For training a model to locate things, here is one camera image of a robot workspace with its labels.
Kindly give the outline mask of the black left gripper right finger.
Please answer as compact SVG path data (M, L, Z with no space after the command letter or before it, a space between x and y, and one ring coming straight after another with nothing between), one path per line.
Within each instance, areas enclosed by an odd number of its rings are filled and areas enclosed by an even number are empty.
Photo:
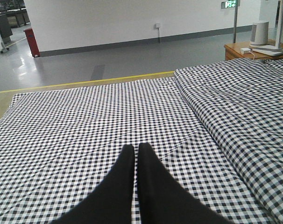
M171 176L149 143L138 152L138 198L143 224L227 224Z

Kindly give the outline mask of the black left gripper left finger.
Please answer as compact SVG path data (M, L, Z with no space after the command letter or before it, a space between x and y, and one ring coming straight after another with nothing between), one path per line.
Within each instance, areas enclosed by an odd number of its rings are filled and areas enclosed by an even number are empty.
M132 145L122 151L102 182L53 224L130 224L135 154Z

